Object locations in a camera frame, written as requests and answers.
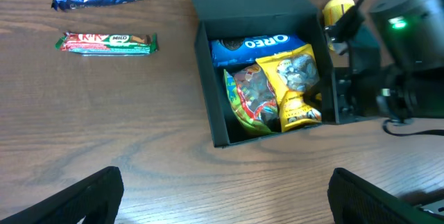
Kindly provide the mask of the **yellow Hacks candy bag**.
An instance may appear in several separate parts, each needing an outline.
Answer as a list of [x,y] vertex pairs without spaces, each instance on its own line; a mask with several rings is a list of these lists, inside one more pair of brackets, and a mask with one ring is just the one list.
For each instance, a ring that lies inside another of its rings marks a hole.
[[262,68],[275,92],[282,132],[322,121],[321,113],[303,100],[303,94],[319,81],[310,44],[258,58],[256,63]]

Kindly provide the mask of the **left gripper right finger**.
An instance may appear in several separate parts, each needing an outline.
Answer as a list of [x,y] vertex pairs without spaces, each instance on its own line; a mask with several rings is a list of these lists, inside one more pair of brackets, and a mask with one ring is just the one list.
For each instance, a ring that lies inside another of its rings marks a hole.
[[336,224],[443,224],[443,201],[410,205],[344,168],[327,190]]

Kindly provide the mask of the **blue Oreo cookie pack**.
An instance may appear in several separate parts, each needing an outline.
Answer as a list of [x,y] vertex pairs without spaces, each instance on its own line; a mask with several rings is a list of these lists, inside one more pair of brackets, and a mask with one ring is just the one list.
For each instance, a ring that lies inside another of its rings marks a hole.
[[304,45],[306,43],[297,35],[263,35],[211,40],[210,50],[215,67],[228,67],[252,64],[257,58],[292,51]]

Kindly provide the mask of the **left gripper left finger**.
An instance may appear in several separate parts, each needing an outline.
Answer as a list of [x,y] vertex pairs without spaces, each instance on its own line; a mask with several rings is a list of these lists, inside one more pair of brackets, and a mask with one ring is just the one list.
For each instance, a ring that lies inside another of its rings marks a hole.
[[113,224],[124,187],[121,171],[108,166],[57,194],[1,220],[1,224]]

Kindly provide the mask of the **yellow Mentos gum bottle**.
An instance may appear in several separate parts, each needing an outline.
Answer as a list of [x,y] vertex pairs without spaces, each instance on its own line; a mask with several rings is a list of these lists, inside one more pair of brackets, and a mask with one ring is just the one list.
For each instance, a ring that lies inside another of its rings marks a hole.
[[345,43],[335,43],[327,32],[327,28],[334,26],[340,18],[353,6],[355,5],[354,0],[330,0],[326,3],[324,9],[322,10],[324,25],[325,25],[325,36],[327,39],[327,45],[330,50],[341,55],[346,53],[347,45]]

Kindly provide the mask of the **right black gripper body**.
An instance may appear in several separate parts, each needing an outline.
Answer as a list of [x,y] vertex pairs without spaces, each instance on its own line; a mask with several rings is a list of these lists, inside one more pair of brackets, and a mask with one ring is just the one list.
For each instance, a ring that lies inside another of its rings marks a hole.
[[358,7],[352,6],[325,31],[335,51],[348,56],[348,66],[333,68],[327,76],[324,122],[347,124],[385,117],[378,102],[386,75],[380,46]]

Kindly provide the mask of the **green Haribo gummy bag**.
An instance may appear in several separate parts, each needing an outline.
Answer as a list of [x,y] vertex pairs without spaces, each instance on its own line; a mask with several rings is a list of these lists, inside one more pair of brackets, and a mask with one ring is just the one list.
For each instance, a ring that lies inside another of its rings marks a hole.
[[235,73],[223,71],[230,107],[242,127],[252,135],[279,131],[275,92],[258,64]]

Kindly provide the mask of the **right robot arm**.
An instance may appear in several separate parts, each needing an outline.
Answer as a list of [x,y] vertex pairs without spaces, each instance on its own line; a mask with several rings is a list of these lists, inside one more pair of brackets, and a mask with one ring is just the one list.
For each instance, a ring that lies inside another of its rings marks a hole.
[[357,117],[443,118],[443,0],[377,0],[368,12],[393,64],[364,27],[358,0],[325,27],[349,55],[349,88],[340,112]]

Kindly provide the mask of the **red green KitKat Milo bar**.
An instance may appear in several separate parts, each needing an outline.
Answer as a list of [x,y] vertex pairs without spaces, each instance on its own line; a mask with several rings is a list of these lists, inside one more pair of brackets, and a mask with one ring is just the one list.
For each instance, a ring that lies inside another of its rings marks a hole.
[[139,56],[158,50],[157,35],[65,33],[55,48],[84,56]]

